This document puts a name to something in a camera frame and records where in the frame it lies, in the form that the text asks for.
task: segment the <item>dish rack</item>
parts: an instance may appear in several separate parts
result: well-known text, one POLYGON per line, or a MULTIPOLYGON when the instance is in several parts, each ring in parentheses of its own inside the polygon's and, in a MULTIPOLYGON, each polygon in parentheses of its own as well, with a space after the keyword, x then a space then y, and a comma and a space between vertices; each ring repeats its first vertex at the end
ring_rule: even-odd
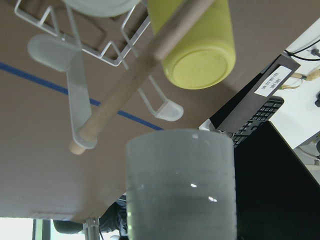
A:
POLYGON ((196 23, 214 0, 185 0, 175 11, 162 29, 151 39, 146 48, 139 54, 134 44, 143 35, 150 25, 150 19, 147 16, 137 31, 131 38, 125 33, 125 26, 130 19, 135 7, 127 14, 121 25, 121 33, 126 40, 126 46, 120 51, 112 40, 110 40, 101 52, 82 43, 76 21, 73 17, 73 11, 67 4, 65 5, 69 23, 73 36, 60 31, 54 8, 49 6, 40 19, 33 17, 19 8, 22 0, 18 0, 14 13, 26 22, 45 31, 51 36, 36 36, 28 44, 30 55, 38 62, 52 67, 60 72, 66 72, 69 92, 69 106, 71 117, 72 138, 69 150, 74 154, 82 154, 86 149, 92 149, 97 144, 97 136, 104 126, 109 122, 113 115, 117 114, 120 108, 129 100, 129 98, 138 91, 147 109, 156 118, 166 121, 176 121, 184 113, 182 106, 169 100, 157 85, 151 76, 156 66, 166 58, 175 45, 182 39, 188 30, 196 23), (45 23, 48 16, 51 16, 52 25, 45 23), (58 51, 48 52, 47 45, 58 51), (108 49, 112 47, 117 58, 111 59, 106 56, 108 49), (129 67, 125 58, 129 51, 132 51, 136 60, 129 67), (57 53, 68 52, 67 62, 61 66, 57 61, 57 53), (87 81, 84 74, 84 62, 81 52, 85 52, 111 66, 117 67, 123 64, 126 72, 115 84, 111 93, 100 104, 97 110, 92 114, 90 99, 87 88, 87 81), (148 101, 147 96, 140 88, 145 79, 149 79, 156 92, 163 100, 162 106, 154 110, 148 101))

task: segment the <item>blue line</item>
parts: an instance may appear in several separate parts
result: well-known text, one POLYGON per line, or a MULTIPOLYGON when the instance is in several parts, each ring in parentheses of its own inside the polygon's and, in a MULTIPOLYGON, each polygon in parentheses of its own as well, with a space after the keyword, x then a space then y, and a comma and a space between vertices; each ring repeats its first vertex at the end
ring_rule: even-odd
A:
MULTIPOLYGON (((31 81, 33 83, 42 85, 42 86, 44 86, 46 88, 49 88, 49 89, 55 90, 57 92, 60 92, 62 94, 68 95, 68 89, 67 88, 65 88, 63 86, 59 86, 59 85, 57 85, 55 83, 52 83, 50 81, 44 80, 44 79, 42 79, 40 77, 37 77, 37 76, 34 76, 32 74, 29 74, 29 73, 27 73, 25 71, 22 71, 22 70, 19 70, 17 68, 14 68, 14 67, 9 66, 7 64, 4 64, 3 62, 0 62, 0 69, 4 70, 4 71, 6 71, 6 72, 8 72, 10 74, 19 76, 19 77, 24 78, 26 80, 29 80, 29 81, 31 81)), ((90 98, 90 103, 92 105, 94 105, 94 106, 99 106, 101 104, 100 101, 92 99, 92 98, 90 98)), ((163 128, 161 128, 159 126, 156 126, 156 125, 154 125, 154 124, 152 124, 152 123, 150 123, 148 121, 145 121, 145 120, 143 120, 143 119, 141 119, 141 118, 139 118, 137 116, 134 116, 134 115, 132 115, 130 113, 127 113, 125 111, 121 111, 120 110, 117 114, 120 115, 120 116, 123 116, 123 117, 125 117, 127 119, 130 119, 132 121, 135 121, 137 123, 140 123, 142 125, 145 125, 145 126, 147 126, 149 128, 152 128, 154 130, 163 130, 163 128)))

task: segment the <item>yellow cup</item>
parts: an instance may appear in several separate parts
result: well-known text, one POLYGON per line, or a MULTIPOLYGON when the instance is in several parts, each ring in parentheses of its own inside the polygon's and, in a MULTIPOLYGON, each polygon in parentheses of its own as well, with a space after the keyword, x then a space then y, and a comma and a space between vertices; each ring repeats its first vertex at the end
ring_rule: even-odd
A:
MULTIPOLYGON (((148 0, 148 15, 155 34, 181 2, 148 0)), ((162 61, 162 66, 174 85, 196 90, 221 82, 230 74, 235 62, 228 0, 216 0, 162 61)))

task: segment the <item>black keyboard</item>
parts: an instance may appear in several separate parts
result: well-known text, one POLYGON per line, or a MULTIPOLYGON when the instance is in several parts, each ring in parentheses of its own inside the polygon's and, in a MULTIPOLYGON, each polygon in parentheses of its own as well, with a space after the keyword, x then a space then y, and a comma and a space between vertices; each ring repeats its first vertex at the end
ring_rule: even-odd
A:
POLYGON ((284 104, 284 99, 280 96, 270 97, 265 104, 248 120, 240 130, 232 137, 233 147, 236 148, 245 140, 254 130, 256 130, 265 121, 271 118, 273 114, 284 104))

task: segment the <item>person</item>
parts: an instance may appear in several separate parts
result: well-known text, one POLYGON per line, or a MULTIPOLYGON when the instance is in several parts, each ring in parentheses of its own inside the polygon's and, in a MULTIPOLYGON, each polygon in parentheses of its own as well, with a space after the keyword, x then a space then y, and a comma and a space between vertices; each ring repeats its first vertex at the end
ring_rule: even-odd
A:
MULTIPOLYGON (((54 228, 62 234, 77 234, 83 230, 81 223, 53 220, 54 228)), ((102 233, 119 231, 120 240, 128 239, 127 197, 119 197, 99 218, 99 230, 102 233)))

